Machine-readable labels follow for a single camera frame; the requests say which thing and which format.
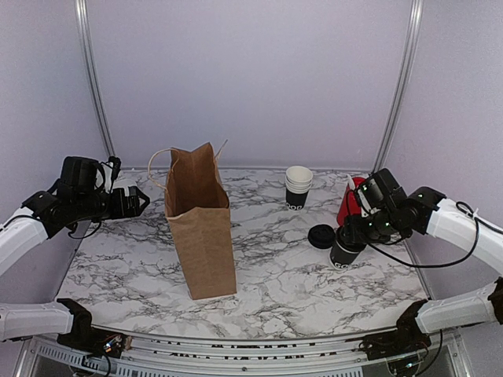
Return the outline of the single black paper cup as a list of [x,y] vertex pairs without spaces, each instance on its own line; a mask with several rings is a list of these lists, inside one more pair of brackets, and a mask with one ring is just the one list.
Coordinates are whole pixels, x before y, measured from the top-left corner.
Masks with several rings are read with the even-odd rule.
[[336,270],[344,271],[365,250],[362,243],[346,245],[336,240],[329,254],[331,264]]

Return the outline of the brown paper bag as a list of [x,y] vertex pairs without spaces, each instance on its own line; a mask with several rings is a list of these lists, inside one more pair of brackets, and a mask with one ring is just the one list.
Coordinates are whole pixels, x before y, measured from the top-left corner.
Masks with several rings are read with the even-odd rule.
[[191,299],[236,294],[229,197],[211,144],[171,149],[165,214]]

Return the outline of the black coffee cup lid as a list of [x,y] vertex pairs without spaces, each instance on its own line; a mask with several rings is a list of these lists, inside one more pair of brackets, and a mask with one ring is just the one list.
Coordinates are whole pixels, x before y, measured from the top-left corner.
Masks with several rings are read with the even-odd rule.
[[365,250],[366,245],[364,243],[355,243],[346,240],[341,232],[336,233],[336,243],[339,247],[345,250],[347,253],[359,254]]
[[309,243],[321,250],[326,250],[332,247],[335,242],[336,231],[334,228],[327,224],[315,225],[312,227],[308,234],[307,239]]

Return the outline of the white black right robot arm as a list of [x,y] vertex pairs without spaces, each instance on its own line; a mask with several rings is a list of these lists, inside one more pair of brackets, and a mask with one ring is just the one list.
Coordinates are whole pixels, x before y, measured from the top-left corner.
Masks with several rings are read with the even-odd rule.
[[[426,186],[410,195],[396,184],[375,178],[356,189],[359,214],[349,213],[335,231],[330,254],[333,265],[349,265],[370,247],[383,254],[382,246],[411,237],[415,232],[462,249],[458,260],[425,265],[446,269],[471,257],[502,271],[502,230],[484,221],[468,204],[449,199]],[[360,347],[370,360],[408,353],[431,345],[432,334],[448,328],[502,322],[502,279],[461,295],[440,300],[423,299],[411,304],[397,319],[393,331],[363,338]]]

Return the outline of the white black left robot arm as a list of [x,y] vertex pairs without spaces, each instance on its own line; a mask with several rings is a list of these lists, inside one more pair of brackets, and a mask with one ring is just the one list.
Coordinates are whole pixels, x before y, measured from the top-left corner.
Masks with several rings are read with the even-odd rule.
[[[83,226],[136,218],[150,203],[132,180],[119,178],[121,160],[100,162],[68,156],[61,175],[47,190],[28,197],[1,225],[1,272],[40,251],[54,256],[64,233],[76,242],[87,237]],[[2,303],[1,340],[25,340],[34,335],[57,336],[63,346],[94,356],[120,357],[125,334],[92,325],[92,314],[71,298],[44,303]]]

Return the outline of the orange white ceramic bowl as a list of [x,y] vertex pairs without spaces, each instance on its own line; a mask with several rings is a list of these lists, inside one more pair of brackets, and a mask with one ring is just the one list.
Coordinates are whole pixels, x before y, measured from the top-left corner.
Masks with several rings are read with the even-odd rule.
[[112,191],[122,189],[125,196],[132,196],[136,188],[136,181],[128,178],[116,180],[112,185]]

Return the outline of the red ribbed plastic cup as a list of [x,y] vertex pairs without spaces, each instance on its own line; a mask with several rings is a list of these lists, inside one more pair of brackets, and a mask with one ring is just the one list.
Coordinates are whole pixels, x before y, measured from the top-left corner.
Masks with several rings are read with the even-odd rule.
[[336,222],[338,226],[343,226],[345,219],[349,215],[361,215],[362,208],[357,201],[354,194],[354,190],[364,181],[363,177],[349,177],[346,184],[345,192],[343,194],[343,199],[340,204],[340,209],[336,217]]

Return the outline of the white sticks in red cup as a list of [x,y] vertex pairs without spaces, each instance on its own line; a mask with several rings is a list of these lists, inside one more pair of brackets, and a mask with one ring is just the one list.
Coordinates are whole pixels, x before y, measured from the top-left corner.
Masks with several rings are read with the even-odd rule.
[[361,209],[358,205],[358,201],[354,193],[356,184],[354,183],[354,179],[350,175],[347,175],[347,188],[347,213],[349,215],[358,215],[361,213]]

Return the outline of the stack of black paper cups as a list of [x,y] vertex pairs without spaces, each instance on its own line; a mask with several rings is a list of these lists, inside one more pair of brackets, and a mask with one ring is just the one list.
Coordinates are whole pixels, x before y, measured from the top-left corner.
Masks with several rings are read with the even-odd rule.
[[289,210],[302,210],[312,186],[313,172],[302,166],[289,167],[285,172],[285,200]]

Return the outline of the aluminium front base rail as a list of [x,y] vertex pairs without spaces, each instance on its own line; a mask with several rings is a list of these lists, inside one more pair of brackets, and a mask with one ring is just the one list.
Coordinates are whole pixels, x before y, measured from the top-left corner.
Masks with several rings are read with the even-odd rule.
[[297,339],[198,339],[126,333],[119,356],[23,343],[15,376],[470,376],[455,331],[399,348],[396,330]]

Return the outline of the right aluminium frame post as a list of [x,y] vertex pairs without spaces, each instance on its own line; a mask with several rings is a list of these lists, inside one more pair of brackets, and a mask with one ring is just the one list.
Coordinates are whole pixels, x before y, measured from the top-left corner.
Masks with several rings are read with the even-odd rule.
[[402,110],[402,104],[406,95],[410,77],[412,75],[423,12],[424,1],[412,0],[409,12],[408,27],[406,31],[406,39],[403,48],[400,68],[398,70],[398,78],[395,86],[395,91],[391,100],[390,111],[388,113],[387,122],[384,127],[384,134],[380,141],[380,146],[376,154],[372,172],[376,172],[384,167],[391,150],[393,137],[398,128],[398,120],[400,112]]

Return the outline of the aluminium frame post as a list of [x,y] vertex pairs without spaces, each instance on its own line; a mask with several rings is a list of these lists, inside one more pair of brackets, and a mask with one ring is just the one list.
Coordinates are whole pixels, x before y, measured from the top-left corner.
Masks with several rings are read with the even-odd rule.
[[113,145],[112,134],[109,129],[108,120],[105,113],[105,106],[102,100],[101,90],[99,86],[90,30],[90,21],[88,16],[87,1],[75,0],[75,14],[79,31],[79,40],[83,52],[83,62],[86,69],[86,77],[90,88],[90,96],[94,106],[94,111],[97,117],[98,129],[106,154],[108,156],[113,156],[116,154],[116,151]]
[[376,154],[372,172],[376,172],[384,167],[391,150],[393,137],[398,128],[398,120],[400,112],[402,110],[402,104],[406,95],[410,77],[412,75],[423,12],[424,1],[412,0],[409,12],[408,27],[406,31],[406,39],[403,48],[400,68],[398,70],[398,78],[395,86],[395,91],[391,100],[390,111],[388,113],[387,122],[384,127],[384,134],[380,141],[380,146]]

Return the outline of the left aluminium frame post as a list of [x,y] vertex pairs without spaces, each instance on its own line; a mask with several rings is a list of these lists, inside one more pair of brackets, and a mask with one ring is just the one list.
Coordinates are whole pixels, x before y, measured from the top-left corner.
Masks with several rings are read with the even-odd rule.
[[105,106],[102,100],[101,90],[99,86],[90,30],[90,21],[88,16],[87,1],[75,0],[75,14],[79,31],[79,40],[83,52],[83,62],[86,69],[86,77],[90,88],[90,96],[94,106],[94,111],[97,117],[98,129],[106,154],[108,156],[113,156],[116,154],[116,151],[113,145],[112,134],[109,129],[108,120],[105,113]]

